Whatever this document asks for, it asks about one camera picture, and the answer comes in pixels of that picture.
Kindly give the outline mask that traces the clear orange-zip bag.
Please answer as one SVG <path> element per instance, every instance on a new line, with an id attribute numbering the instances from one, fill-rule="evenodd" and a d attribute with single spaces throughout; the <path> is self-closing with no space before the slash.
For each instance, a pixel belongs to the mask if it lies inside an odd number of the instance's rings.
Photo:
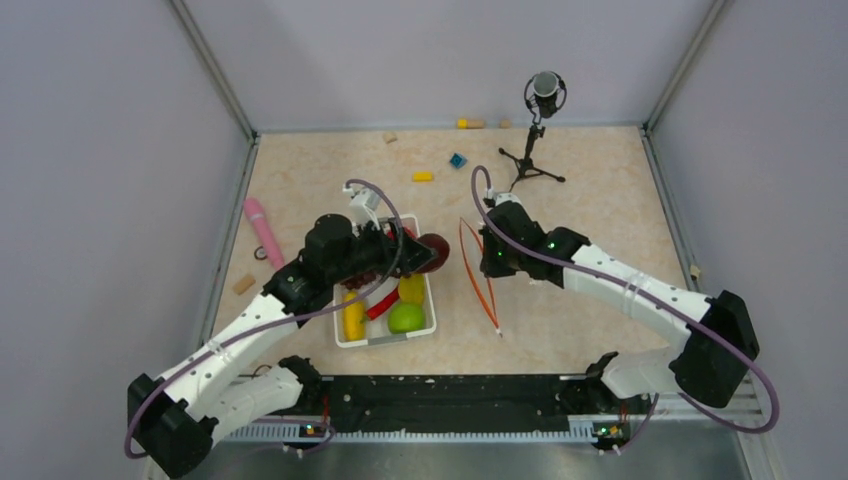
<path id="1" fill-rule="evenodd" d="M 495 334 L 503 337 L 497 302 L 492 281 L 480 270 L 483 259 L 484 245 L 479 233 L 464 218 L 459 219 L 458 236 L 460 252 L 466 275 L 480 306 L 491 323 Z"/>

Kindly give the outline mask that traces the green apple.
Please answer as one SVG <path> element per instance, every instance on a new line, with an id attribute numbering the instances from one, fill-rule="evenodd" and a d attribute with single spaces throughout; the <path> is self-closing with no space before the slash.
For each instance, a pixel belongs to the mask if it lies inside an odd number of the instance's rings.
<path id="1" fill-rule="evenodd" d="M 391 309 L 387 325 L 392 334 L 418 331 L 426 327 L 426 314 L 419 304 L 400 302 Z"/>

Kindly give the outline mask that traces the dark red grape bunch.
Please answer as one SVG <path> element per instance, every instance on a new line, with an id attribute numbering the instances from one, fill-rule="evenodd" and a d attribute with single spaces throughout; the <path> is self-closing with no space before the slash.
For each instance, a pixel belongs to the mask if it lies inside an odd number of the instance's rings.
<path id="1" fill-rule="evenodd" d="M 340 285 L 348 290 L 360 290 L 368 285 L 378 282 L 384 277 L 384 272 L 368 271 L 361 274 L 353 275 L 340 282 Z"/>

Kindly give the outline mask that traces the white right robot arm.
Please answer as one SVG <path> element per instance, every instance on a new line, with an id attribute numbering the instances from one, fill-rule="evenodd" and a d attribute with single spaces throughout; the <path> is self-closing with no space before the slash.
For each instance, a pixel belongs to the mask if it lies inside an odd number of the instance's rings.
<path id="1" fill-rule="evenodd" d="M 682 393 L 724 408 L 759 354 L 744 300 L 723 291 L 716 297 L 660 281 L 614 259 L 586 236 L 565 227 L 544 231 L 510 194 L 484 203 L 480 230 L 488 278 L 514 276 L 549 282 L 618 309 L 662 337 L 664 348 L 610 352 L 591 365 L 589 404 L 612 412 L 626 398 Z"/>

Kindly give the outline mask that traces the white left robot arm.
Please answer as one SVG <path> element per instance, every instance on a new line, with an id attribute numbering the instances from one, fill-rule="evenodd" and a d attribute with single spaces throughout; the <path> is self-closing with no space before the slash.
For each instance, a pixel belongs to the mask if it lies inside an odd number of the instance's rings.
<path id="1" fill-rule="evenodd" d="M 306 234 L 298 256 L 277 270 L 224 330 L 158 378 L 128 388 L 128 428 L 171 479 L 195 470 L 233 431 L 267 414 L 319 404 L 315 371 L 303 360 L 247 380 L 239 374 L 302 323 L 326 314 L 336 286 L 352 280 L 409 276 L 439 268 L 449 250 L 435 234 L 413 236 L 395 218 L 354 225 L 326 214 Z"/>

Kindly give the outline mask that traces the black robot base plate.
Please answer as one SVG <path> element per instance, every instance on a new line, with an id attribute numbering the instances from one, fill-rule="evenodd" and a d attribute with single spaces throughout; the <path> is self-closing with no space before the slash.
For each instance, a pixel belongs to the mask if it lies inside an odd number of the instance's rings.
<path id="1" fill-rule="evenodd" d="M 647 413 L 597 376 L 560 374 L 321 375 L 307 359 L 280 361 L 306 377 L 296 403 L 273 420 L 326 422 L 339 434 L 565 433 L 581 416 L 621 423 Z"/>

